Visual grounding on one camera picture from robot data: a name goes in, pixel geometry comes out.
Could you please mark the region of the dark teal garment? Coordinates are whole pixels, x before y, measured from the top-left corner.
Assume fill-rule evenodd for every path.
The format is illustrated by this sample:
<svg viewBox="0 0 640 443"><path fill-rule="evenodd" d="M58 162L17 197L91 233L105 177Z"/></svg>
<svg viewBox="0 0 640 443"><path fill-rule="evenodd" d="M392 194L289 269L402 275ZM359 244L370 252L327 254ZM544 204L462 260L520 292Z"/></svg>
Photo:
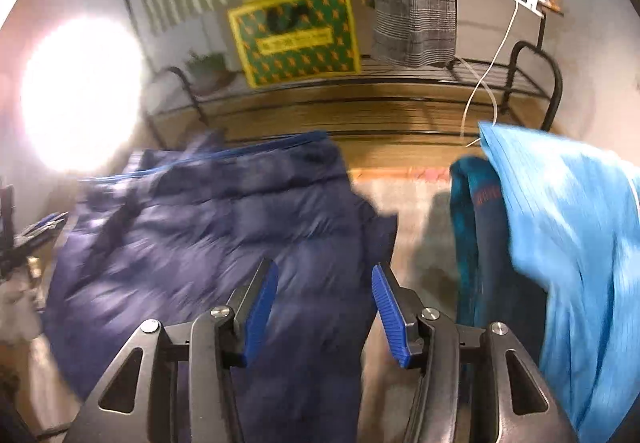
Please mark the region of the dark teal garment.
<svg viewBox="0 0 640 443"><path fill-rule="evenodd" d="M514 269L500 180L488 160L469 156L450 166L450 218L459 271L457 322L503 322L535 362L546 325L547 293Z"/></svg>

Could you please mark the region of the yellow green patterned storage box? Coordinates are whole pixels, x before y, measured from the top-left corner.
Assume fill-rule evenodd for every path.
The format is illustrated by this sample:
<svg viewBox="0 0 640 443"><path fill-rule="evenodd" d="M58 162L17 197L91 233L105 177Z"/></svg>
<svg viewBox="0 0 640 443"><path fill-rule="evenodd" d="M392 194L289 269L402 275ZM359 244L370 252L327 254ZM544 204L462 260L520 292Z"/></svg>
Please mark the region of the yellow green patterned storage box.
<svg viewBox="0 0 640 443"><path fill-rule="evenodd" d="M360 73L350 0L243 0L228 20L254 89Z"/></svg>

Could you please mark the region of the black metal clothes rack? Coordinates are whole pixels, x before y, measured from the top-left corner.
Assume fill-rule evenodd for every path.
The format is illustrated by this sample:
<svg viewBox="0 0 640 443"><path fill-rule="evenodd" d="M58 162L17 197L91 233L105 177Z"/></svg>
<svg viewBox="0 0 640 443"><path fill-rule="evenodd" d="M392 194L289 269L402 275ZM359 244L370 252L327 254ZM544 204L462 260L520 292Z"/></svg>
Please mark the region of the black metal clothes rack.
<svg viewBox="0 0 640 443"><path fill-rule="evenodd" d="M187 112L203 125L226 130L234 143L275 139L293 131L326 129L339 139L427 137L463 146L477 139L477 125L491 120L489 96L479 88L459 138L464 104L475 78L455 59L408 68L372 56L375 0L350 0L361 70L357 75L288 82L254 89L247 83L228 20L229 7L190 18L158 36L145 25L137 0L124 0L142 49L146 80L140 113L152 138L166 146L168 117ZM486 77L501 103L514 44L506 40ZM523 49L513 79L510 110L498 122L540 129L554 81L551 67Z"/></svg>

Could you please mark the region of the navy blue quilted down jacket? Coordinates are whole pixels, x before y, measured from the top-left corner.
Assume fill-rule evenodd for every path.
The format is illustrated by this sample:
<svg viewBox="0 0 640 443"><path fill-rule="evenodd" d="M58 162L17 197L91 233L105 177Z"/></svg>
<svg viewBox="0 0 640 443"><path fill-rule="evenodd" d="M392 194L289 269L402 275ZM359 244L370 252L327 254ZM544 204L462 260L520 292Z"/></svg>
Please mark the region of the navy blue quilted down jacket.
<svg viewBox="0 0 640 443"><path fill-rule="evenodd" d="M397 226L352 190L322 132L146 151L85 185L55 256L44 333L67 385L88 397L143 321L192 321L269 258L278 288L265 339L233 374L244 437L352 442L371 273L392 258Z"/></svg>

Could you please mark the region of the light blue garment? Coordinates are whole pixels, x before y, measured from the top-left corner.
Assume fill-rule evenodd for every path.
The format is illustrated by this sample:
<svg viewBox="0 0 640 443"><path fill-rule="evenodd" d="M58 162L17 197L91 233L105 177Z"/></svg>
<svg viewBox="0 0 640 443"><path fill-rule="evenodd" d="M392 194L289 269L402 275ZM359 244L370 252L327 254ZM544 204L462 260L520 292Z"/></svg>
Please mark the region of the light blue garment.
<svg viewBox="0 0 640 443"><path fill-rule="evenodd" d="M480 126L514 269L547 293L539 368L580 441L606 442L639 395L639 168L613 151Z"/></svg>

